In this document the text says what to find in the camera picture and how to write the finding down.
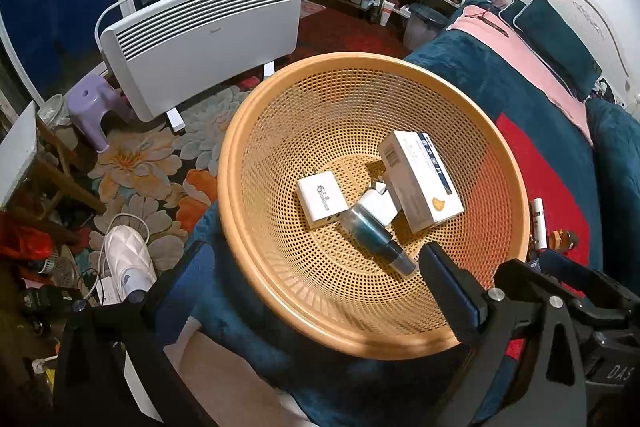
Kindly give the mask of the blue spray bottle clear cap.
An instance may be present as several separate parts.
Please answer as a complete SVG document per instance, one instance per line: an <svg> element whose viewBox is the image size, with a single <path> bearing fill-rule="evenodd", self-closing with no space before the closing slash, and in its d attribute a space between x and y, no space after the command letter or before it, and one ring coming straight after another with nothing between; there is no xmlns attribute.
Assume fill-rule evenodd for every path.
<svg viewBox="0 0 640 427"><path fill-rule="evenodd" d="M342 212L340 223L360 247L383 260L401 277L411 277L416 271L416 262L363 205L355 204Z"/></svg>

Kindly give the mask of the floral rug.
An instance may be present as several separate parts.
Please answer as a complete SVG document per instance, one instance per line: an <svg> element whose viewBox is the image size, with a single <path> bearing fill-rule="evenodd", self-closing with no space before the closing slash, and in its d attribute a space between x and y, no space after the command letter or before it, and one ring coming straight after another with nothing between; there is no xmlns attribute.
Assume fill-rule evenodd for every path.
<svg viewBox="0 0 640 427"><path fill-rule="evenodd" d="M96 213L64 198L54 212L61 225L79 236L63 253L73 256L86 282L107 273L100 250L112 225L130 225L149 239L157 273L175 266L198 220L217 200L224 134L249 94L250 89L239 86L214 91L182 112L186 129L179 134L168 124L116 124L108 132L108 149L80 178L105 211Z"/></svg>

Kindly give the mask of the amber capsule bottle cork lid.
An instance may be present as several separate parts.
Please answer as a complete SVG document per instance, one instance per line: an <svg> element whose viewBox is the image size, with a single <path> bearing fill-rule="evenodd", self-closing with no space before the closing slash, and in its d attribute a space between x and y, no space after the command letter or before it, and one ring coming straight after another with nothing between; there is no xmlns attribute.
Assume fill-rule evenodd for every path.
<svg viewBox="0 0 640 427"><path fill-rule="evenodd" d="M560 254L572 251L578 245L576 234L568 230L554 230L548 235L548 248Z"/></svg>

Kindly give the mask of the orange perforated plastic basket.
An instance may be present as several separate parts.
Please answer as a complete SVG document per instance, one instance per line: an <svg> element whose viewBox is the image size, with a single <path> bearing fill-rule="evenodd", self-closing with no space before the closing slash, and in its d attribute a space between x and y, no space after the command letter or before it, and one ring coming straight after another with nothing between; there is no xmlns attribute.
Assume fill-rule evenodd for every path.
<svg viewBox="0 0 640 427"><path fill-rule="evenodd" d="M442 165L427 200L462 213L412 231L390 182L395 131L427 134ZM419 274L404 277L356 244L336 214L362 206L416 258L435 242L489 286L523 259L525 184L508 143L462 91L408 62L330 53L296 62L250 92L224 137L218 205L236 263L267 307L324 347L409 360L454 347Z"/></svg>

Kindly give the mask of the white tube bottle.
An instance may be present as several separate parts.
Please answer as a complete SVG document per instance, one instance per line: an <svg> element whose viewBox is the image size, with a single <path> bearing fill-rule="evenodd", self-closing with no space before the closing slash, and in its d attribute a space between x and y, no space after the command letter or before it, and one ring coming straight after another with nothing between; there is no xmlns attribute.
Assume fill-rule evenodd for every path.
<svg viewBox="0 0 640 427"><path fill-rule="evenodd" d="M543 251L548 247L548 243L544 202L541 198L535 198L530 202L530 214L532 215L534 249L535 251Z"/></svg>

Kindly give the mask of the small white square box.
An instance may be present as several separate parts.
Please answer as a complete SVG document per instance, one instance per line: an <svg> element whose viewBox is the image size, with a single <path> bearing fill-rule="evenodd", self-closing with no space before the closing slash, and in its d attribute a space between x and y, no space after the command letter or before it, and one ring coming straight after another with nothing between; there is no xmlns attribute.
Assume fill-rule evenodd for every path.
<svg viewBox="0 0 640 427"><path fill-rule="evenodd" d="M335 221L349 208L331 171L299 179L296 183L296 193L311 230Z"/></svg>

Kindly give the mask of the blue velvet blanket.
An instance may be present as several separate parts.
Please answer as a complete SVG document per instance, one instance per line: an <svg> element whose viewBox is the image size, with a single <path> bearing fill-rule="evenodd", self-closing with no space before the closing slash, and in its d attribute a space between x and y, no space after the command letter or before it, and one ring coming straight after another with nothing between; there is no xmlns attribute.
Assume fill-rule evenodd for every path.
<svg viewBox="0 0 640 427"><path fill-rule="evenodd" d="M409 55L450 81L496 123L501 114L533 142L588 222L588 265L639 287L639 125L620 106L587 104L590 146L574 124L507 62L450 30ZM285 325L231 257L216 207L190 239L213 246L214 272L168 357L223 426L414 426L431 415L468 350L411 361L349 357Z"/></svg>

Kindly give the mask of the purple plastic stool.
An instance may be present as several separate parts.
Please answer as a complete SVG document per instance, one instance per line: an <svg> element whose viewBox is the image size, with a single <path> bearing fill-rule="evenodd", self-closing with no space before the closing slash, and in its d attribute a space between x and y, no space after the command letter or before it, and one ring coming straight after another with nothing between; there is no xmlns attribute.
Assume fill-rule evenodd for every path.
<svg viewBox="0 0 640 427"><path fill-rule="evenodd" d="M134 119L134 112L126 98L119 94L107 80L89 74L78 81L64 96L72 124L102 154L110 147L102 129L102 118L115 113L125 122Z"/></svg>

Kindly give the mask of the white medicine box blue stripe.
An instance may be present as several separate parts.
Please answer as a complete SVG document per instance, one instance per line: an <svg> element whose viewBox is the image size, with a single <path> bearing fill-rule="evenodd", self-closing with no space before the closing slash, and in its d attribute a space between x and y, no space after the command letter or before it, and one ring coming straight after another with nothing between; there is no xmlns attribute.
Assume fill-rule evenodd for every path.
<svg viewBox="0 0 640 427"><path fill-rule="evenodd" d="M378 153L412 233L438 227L464 211L428 134L392 131L378 146Z"/></svg>

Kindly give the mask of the white charger plug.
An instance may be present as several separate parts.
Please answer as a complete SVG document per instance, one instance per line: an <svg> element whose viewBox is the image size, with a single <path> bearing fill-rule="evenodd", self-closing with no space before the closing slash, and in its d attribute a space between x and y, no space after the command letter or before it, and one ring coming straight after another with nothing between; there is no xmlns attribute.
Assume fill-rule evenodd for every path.
<svg viewBox="0 0 640 427"><path fill-rule="evenodd" d="M401 210L395 197L390 193L390 189L380 181L374 182L361 195L357 204L370 213L383 227L388 227Z"/></svg>

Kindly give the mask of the translucent trash bin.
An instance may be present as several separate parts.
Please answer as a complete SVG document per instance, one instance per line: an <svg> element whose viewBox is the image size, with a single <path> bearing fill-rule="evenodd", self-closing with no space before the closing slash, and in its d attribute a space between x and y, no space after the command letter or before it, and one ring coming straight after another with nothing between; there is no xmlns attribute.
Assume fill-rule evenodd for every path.
<svg viewBox="0 0 640 427"><path fill-rule="evenodd" d="M404 35L404 46L409 51L414 51L435 39L448 24L445 15L424 4L413 3L409 11Z"/></svg>

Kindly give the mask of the wooden side table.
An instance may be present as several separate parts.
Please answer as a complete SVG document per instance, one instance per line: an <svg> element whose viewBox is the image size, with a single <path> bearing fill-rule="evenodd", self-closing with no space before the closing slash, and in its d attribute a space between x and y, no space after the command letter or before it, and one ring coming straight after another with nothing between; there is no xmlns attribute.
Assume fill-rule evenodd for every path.
<svg viewBox="0 0 640 427"><path fill-rule="evenodd" d="M83 188L74 173L84 173L85 161L70 150L38 116L30 102L1 142L1 210L32 222L48 222L63 199L104 213L98 196ZM27 184L34 192L34 210L11 204Z"/></svg>

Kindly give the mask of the white panel heater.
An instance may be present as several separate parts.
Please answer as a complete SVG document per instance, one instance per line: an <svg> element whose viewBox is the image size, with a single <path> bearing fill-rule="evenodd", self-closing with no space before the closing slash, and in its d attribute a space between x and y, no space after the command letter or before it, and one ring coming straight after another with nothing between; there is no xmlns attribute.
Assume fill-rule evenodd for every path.
<svg viewBox="0 0 640 427"><path fill-rule="evenodd" d="M137 117L291 54L302 0L158 0L93 35Z"/></svg>

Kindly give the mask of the teal pillow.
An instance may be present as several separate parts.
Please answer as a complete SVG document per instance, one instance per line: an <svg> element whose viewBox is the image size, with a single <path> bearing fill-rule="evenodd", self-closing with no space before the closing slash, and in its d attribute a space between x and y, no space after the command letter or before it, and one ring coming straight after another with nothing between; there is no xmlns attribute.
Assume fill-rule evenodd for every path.
<svg viewBox="0 0 640 427"><path fill-rule="evenodd" d="M562 79L579 101L585 101L602 68L585 43L549 0L511 1L499 12L525 43Z"/></svg>

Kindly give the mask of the white hair dryer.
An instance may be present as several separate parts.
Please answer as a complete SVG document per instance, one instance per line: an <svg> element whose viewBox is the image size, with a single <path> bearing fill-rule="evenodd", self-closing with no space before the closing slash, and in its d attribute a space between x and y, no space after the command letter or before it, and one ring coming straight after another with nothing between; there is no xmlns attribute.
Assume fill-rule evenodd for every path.
<svg viewBox="0 0 640 427"><path fill-rule="evenodd" d="M124 301L134 291L149 291L157 280L148 246L129 225L116 225L103 241L115 293Z"/></svg>

